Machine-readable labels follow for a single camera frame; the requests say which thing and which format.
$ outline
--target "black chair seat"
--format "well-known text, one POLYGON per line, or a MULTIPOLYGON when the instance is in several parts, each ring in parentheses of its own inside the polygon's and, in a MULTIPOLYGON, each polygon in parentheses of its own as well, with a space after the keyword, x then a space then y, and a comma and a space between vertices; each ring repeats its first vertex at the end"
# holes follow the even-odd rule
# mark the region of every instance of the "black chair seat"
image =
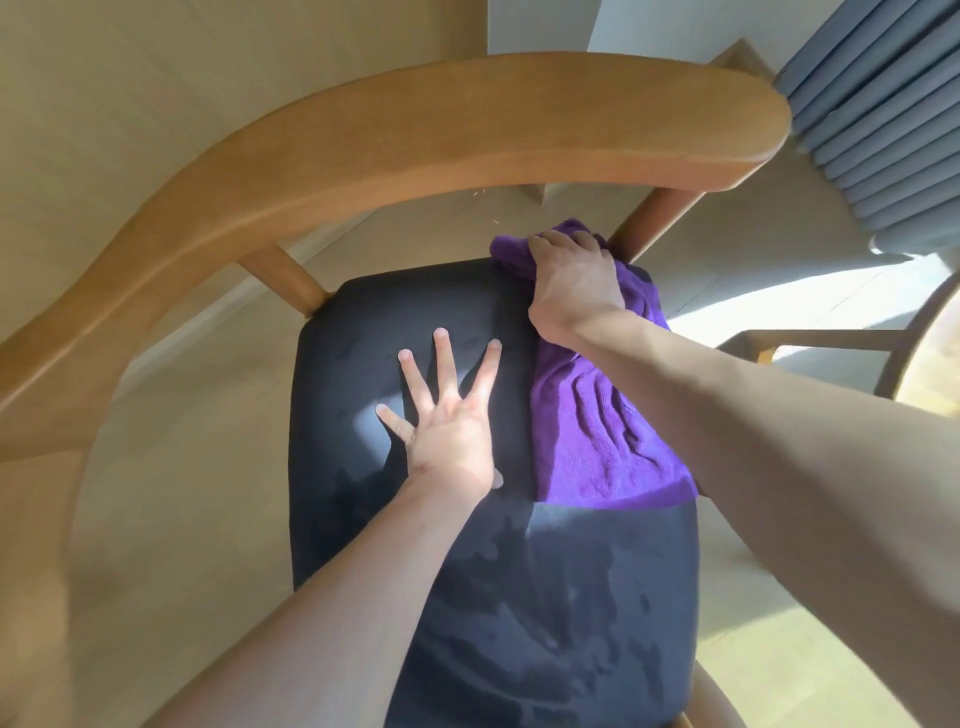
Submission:
POLYGON ((534 503, 532 284, 490 260, 346 283, 303 327, 290 418, 294 585, 396 493, 402 445, 376 419, 405 411, 396 353, 436 385, 431 334, 449 329, 472 380, 503 342, 493 453, 504 486, 476 509, 427 599, 388 726, 660 726, 688 698, 696 642, 696 507, 595 511, 534 503))

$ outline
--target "person's left hand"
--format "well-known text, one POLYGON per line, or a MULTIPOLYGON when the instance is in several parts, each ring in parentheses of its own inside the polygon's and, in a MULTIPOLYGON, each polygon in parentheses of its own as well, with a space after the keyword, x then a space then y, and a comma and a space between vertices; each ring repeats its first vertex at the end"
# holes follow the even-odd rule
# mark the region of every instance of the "person's left hand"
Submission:
POLYGON ((440 394, 437 402, 433 401, 413 353, 404 349, 397 358, 417 408, 418 424, 414 427, 386 404, 378 404, 376 414, 407 447, 408 480, 436 476, 448 487, 462 489, 475 505, 491 488, 497 488, 503 482, 493 467, 487 415, 493 381, 500 364, 500 342, 493 339, 487 345, 473 387, 465 398, 461 398, 450 335, 445 328, 438 328, 433 332, 433 339, 437 346, 440 394))

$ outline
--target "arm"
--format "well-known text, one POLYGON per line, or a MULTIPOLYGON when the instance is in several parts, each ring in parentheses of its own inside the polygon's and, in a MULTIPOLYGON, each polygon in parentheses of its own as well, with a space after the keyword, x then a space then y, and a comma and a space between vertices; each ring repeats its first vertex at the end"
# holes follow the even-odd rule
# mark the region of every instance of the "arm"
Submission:
POLYGON ((780 582, 927 726, 960 712, 960 427, 624 310, 589 235, 531 238, 530 318, 588 357, 780 582))
POLYGON ((461 400, 449 337, 435 338, 439 401, 404 350, 419 424, 377 408, 407 445, 409 477, 394 500, 149 726, 383 725, 427 593, 497 478, 487 403, 499 344, 461 400))

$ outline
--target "pleated curtain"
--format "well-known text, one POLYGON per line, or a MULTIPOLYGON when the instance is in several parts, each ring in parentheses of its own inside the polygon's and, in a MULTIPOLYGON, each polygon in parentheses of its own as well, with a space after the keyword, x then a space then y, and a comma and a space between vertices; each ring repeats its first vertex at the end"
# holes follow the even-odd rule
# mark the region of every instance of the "pleated curtain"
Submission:
POLYGON ((960 245, 958 0, 846 0, 775 84, 877 249, 960 245))

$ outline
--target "floor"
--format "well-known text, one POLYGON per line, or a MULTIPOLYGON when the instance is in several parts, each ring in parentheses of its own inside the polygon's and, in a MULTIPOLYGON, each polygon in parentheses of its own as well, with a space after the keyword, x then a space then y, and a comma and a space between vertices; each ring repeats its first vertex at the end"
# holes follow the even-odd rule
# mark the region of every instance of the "floor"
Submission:
MULTIPOLYGON (((314 258, 328 288, 486 254, 501 232, 577 216, 609 233, 645 190, 470 190, 378 210, 314 258)), ((948 262, 867 251, 842 199, 785 149, 708 196, 643 257, 675 330, 901 327, 948 262)), ((72 542, 82 726, 138 725, 290 593, 286 440, 298 315, 243 309, 113 406, 72 542)), ((882 357, 788 351, 782 366, 870 389, 882 357)), ((913 725, 872 674, 701 504, 700 659, 752 728, 913 725)))

